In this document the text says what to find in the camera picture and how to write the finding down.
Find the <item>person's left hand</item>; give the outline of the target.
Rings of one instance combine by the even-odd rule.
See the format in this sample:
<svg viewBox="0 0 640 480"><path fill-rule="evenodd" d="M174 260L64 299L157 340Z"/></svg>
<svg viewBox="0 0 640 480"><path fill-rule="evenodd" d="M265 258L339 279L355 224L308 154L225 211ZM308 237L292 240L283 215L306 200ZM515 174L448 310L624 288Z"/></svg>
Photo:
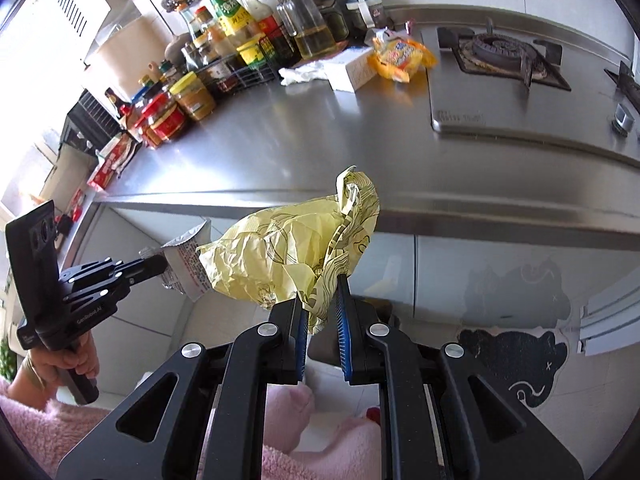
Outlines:
<svg viewBox="0 0 640 480"><path fill-rule="evenodd" d="M100 372L92 333L83 334L74 351L50 351L37 347L30 350L28 355L32 366L18 369L14 381L6 389L6 396L39 411L43 411L48 402L56 398L58 388L63 385L59 370L74 370L88 378L96 378Z"/></svg>

